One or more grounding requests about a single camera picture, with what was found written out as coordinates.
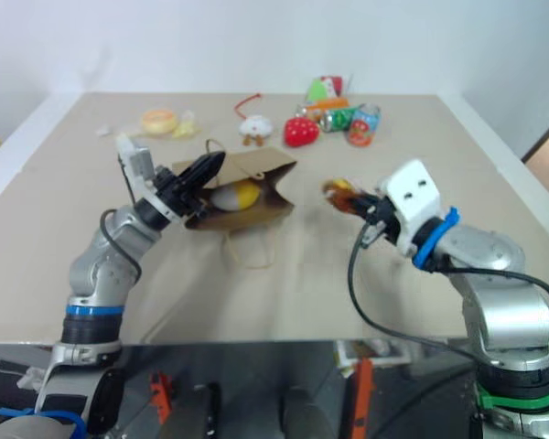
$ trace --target green ring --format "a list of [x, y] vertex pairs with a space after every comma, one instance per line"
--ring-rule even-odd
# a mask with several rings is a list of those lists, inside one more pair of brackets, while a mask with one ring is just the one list
[[511, 409], [538, 410], [549, 407], [549, 394], [534, 400], [517, 400], [490, 395], [486, 389], [478, 384], [478, 405], [483, 409], [493, 409], [496, 406], [502, 406]]

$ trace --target white plush toy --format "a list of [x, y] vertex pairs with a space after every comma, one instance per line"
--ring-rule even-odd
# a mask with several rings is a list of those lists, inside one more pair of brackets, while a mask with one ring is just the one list
[[258, 146], [264, 144], [264, 139], [273, 133], [273, 123], [264, 116], [248, 116], [244, 122], [240, 124], [240, 134], [243, 135], [244, 145], [249, 145], [252, 140]]

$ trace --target soda can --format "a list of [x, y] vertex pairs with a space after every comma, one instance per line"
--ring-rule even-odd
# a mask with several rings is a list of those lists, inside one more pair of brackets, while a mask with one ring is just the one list
[[356, 110], [360, 107], [338, 108], [335, 110], [325, 110], [323, 117], [319, 121], [321, 130], [325, 133], [333, 133], [334, 131], [348, 131], [351, 124], [351, 119]]
[[328, 98], [317, 102], [308, 102], [299, 105], [296, 109], [296, 115], [311, 119], [313, 122], [319, 122], [325, 110], [345, 108], [349, 106], [350, 102], [346, 98]]
[[372, 143], [376, 128], [381, 120], [381, 109], [366, 103], [358, 108], [351, 119], [348, 141], [356, 146], [368, 146]]

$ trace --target black cable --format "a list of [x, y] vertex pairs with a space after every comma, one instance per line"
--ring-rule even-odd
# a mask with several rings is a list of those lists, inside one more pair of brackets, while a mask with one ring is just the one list
[[501, 276], [509, 279], [518, 279], [520, 281], [528, 282], [529, 284], [537, 285], [542, 288], [549, 294], [549, 284], [542, 281], [536, 277], [532, 277], [525, 273], [518, 272], [508, 272], [505, 270], [492, 270], [490, 268], [473, 268], [473, 267], [464, 267], [464, 268], [455, 268], [455, 267], [438, 267], [433, 272], [442, 273], [442, 274], [456, 274], [456, 273], [465, 273], [465, 274], [486, 274], [488, 276]]
[[135, 193], [132, 190], [132, 186], [130, 186], [130, 181], [128, 181], [128, 176], [126, 175], [126, 171], [124, 170], [124, 163], [122, 163], [122, 159], [119, 155], [118, 164], [120, 165], [120, 170], [122, 171], [122, 175], [124, 176], [124, 183], [126, 183], [126, 187], [128, 188], [128, 194], [130, 195], [130, 199], [132, 200], [132, 205], [134, 205], [136, 204]]
[[140, 276], [143, 273], [143, 269], [140, 267], [140, 264], [136, 261], [135, 258], [130, 256], [130, 254], [128, 254], [128, 252], [125, 249], [120, 247], [120, 244], [118, 244], [118, 242], [113, 240], [112, 236], [106, 229], [106, 218], [108, 215], [110, 215], [111, 213], [114, 213], [115, 211], [116, 209], [107, 209], [102, 213], [102, 215], [100, 216], [100, 231], [102, 232], [103, 237], [108, 241], [110, 246], [114, 250], [119, 252], [136, 269], [136, 279], [135, 279], [135, 284], [136, 284], [140, 280]]
[[459, 372], [456, 372], [452, 375], [449, 375], [447, 377], [444, 377], [441, 380], [437, 380], [433, 384], [430, 384], [426, 388], [424, 388], [422, 391], [419, 391], [413, 398], [411, 398], [409, 401], [407, 401], [405, 404], [401, 406], [396, 412], [394, 412], [382, 425], [376, 429], [374, 433], [371, 434], [370, 439], [379, 439], [381, 437], [381, 434], [383, 434], [386, 430], [391, 428], [391, 426], [403, 415], [405, 415], [409, 410], [411, 410], [413, 407], [416, 406], [420, 401], [422, 401], [425, 397], [427, 397], [429, 394], [433, 393], [434, 391], [439, 390], [446, 384], [450, 383], [453, 380], [456, 380], [458, 378], [461, 378], [465, 375], [468, 375], [470, 372], [473, 372], [474, 368], [465, 368], [460, 370]]
[[368, 325], [370, 325], [374, 329], [377, 329], [383, 332], [387, 336], [398, 337], [398, 338], [402, 338], [403, 340], [413, 341], [415, 343], [419, 343], [421, 345], [425, 345], [430, 348], [437, 348], [440, 350], [449, 350], [467, 359], [471, 359], [473, 361], [479, 361], [478, 357], [472, 355], [470, 352], [467, 352], [463, 349], [454, 348], [453, 346], [446, 345], [445, 343], [439, 343], [438, 341], [429, 340], [427, 338], [409, 336], [408, 334], [395, 331], [394, 329], [383, 327], [382, 325], [371, 320], [366, 315], [364, 310], [360, 307], [358, 298], [356, 297], [356, 293], [354, 291], [354, 266], [356, 265], [356, 259], [358, 258], [358, 253], [360, 252], [361, 243], [364, 238], [364, 234], [366, 233], [366, 230], [369, 227], [370, 225], [368, 223], [365, 223], [362, 226], [360, 233], [358, 234], [358, 238], [356, 239], [356, 242], [354, 242], [354, 247], [351, 251], [351, 256], [350, 256], [350, 263], [348, 265], [348, 290], [350, 291], [350, 299], [351, 299], [351, 302], [354, 304], [356, 311], [358, 311], [358, 314], [360, 314], [360, 317], [362, 317], [362, 320], [364, 320]]

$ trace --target blue ring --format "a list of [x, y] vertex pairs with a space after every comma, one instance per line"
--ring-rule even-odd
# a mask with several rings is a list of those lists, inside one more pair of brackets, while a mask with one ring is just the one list
[[419, 270], [423, 270], [427, 258], [436, 247], [439, 240], [447, 233], [449, 229], [459, 223], [458, 209], [450, 208], [449, 213], [446, 215], [446, 219], [439, 224], [429, 235], [429, 238], [423, 243], [417, 254], [413, 258], [413, 265]]
[[67, 305], [65, 312], [72, 316], [117, 316], [124, 312], [124, 307]]

